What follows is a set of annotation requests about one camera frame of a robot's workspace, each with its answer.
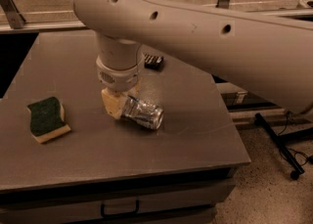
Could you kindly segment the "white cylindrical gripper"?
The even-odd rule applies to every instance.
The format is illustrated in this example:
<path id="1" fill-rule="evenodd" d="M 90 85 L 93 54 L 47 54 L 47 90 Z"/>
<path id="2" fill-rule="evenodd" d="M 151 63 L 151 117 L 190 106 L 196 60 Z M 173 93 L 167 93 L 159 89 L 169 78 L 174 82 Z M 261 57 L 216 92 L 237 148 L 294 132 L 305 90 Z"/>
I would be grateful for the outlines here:
<path id="1" fill-rule="evenodd" d="M 108 87 L 101 92 L 103 104 L 108 115 L 120 119 L 127 98 L 119 92 L 129 90 L 129 95 L 135 98 L 140 95 L 139 78 L 144 66 L 142 45 L 100 33 L 96 34 L 96 39 L 99 48 L 96 61 L 98 77 Z"/>

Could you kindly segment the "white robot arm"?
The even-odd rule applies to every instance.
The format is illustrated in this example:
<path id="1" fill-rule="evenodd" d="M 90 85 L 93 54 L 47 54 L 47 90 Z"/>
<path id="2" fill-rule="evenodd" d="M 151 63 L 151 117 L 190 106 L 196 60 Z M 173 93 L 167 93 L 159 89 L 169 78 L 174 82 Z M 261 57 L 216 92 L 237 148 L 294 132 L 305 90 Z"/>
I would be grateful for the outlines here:
<path id="1" fill-rule="evenodd" d="M 310 22 L 166 0 L 70 0 L 89 28 L 148 45 L 305 119 L 313 109 Z"/>

